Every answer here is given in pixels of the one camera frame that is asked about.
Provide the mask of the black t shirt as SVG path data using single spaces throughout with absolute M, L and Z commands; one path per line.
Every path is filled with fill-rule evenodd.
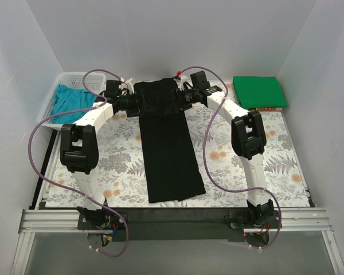
M 184 111 L 171 108 L 172 78 L 138 82 L 143 88 L 139 115 L 150 203 L 183 201 L 206 193 Z

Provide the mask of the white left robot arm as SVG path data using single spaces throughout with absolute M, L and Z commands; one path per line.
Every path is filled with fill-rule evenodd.
M 86 223 L 105 229 L 116 215 L 104 208 L 105 197 L 97 183 L 99 161 L 97 132 L 118 111 L 137 112 L 135 80 L 106 81 L 105 91 L 92 104 L 91 110 L 72 124 L 61 127 L 60 162 L 71 172 L 79 191 L 85 196 L 77 211 Z

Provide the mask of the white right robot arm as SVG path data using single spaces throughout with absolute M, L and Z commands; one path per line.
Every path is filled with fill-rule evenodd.
M 247 187 L 247 221 L 253 227 L 268 223 L 274 214 L 275 196 L 267 189 L 263 168 L 263 154 L 267 144 L 260 112 L 250 112 L 229 98 L 228 86 L 211 86 L 206 78 L 207 68 L 197 66 L 196 73 L 186 77 L 181 71 L 173 79 L 186 103 L 200 103 L 213 110 L 231 127 L 231 145 L 240 158 Z

